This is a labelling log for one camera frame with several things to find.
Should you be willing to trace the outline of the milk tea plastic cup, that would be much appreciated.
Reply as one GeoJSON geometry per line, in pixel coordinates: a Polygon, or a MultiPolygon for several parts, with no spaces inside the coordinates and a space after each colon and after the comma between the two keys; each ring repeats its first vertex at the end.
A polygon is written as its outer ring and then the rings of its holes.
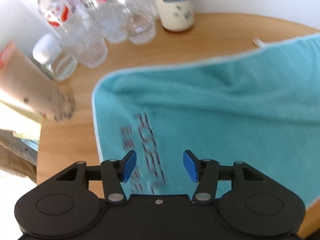
{"type": "Polygon", "coordinates": [[[75,102],[10,41],[1,50],[1,91],[17,107],[44,118],[70,119],[75,102]]]}

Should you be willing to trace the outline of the clear water bottle red label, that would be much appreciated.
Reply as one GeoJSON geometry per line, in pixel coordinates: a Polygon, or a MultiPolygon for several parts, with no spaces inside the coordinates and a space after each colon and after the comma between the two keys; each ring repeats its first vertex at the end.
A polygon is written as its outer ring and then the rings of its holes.
{"type": "Polygon", "coordinates": [[[81,64],[94,68],[108,54],[105,40],[80,0],[37,0],[39,13],[60,35],[60,46],[81,64]]]}

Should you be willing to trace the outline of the white patterned canister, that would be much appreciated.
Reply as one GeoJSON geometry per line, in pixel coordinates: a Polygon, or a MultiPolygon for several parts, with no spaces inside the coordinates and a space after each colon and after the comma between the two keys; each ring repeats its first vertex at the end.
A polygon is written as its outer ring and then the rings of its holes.
{"type": "Polygon", "coordinates": [[[155,0],[164,29],[182,32],[193,27],[195,22],[194,0],[155,0]]]}

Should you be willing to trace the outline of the small white cap bottle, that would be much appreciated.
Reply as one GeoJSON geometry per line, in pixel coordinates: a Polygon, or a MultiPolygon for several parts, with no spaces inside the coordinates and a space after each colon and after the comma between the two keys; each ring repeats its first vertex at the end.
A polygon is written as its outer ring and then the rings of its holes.
{"type": "Polygon", "coordinates": [[[33,58],[56,81],[67,80],[76,70],[77,60],[61,49],[59,39],[48,33],[33,47],[33,58]]]}

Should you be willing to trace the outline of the teal microfiber towel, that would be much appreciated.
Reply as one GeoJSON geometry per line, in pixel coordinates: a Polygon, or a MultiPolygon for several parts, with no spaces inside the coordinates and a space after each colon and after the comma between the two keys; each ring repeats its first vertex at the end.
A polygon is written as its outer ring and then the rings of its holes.
{"type": "Polygon", "coordinates": [[[119,70],[92,94],[99,158],[137,153],[124,191],[193,194],[183,152],[244,161],[296,193],[319,197],[319,35],[246,53],[119,70]]]}

